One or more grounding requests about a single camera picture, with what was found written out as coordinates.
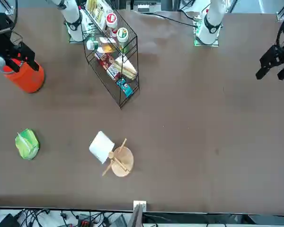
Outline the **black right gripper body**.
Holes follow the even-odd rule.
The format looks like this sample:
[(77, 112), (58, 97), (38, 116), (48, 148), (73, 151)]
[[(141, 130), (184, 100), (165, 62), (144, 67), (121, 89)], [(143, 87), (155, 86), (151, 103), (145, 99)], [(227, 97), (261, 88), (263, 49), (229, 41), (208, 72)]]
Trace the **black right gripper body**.
[(2, 58), (21, 59), (20, 47), (11, 41), (14, 21), (5, 13), (0, 13), (0, 56)]

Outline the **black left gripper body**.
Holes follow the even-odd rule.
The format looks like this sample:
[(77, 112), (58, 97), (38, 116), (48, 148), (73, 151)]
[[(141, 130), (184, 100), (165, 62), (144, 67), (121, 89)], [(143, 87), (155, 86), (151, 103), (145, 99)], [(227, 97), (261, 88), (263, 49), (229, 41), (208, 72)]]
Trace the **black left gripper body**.
[(272, 45), (260, 58), (261, 68), (273, 68), (284, 64), (284, 50)]

